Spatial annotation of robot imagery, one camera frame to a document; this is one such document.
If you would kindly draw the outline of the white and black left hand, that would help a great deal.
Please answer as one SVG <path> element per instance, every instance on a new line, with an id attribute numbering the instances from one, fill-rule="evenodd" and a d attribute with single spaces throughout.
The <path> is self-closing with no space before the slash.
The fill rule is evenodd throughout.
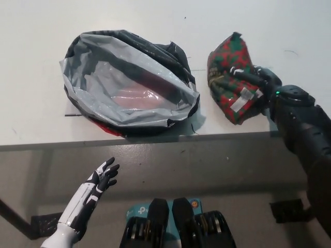
<path id="1" fill-rule="evenodd" d="M 86 233 L 88 222 L 102 194 L 117 183 L 115 158 L 104 161 L 82 183 L 58 220 L 56 231 L 41 247 L 73 247 Z"/>

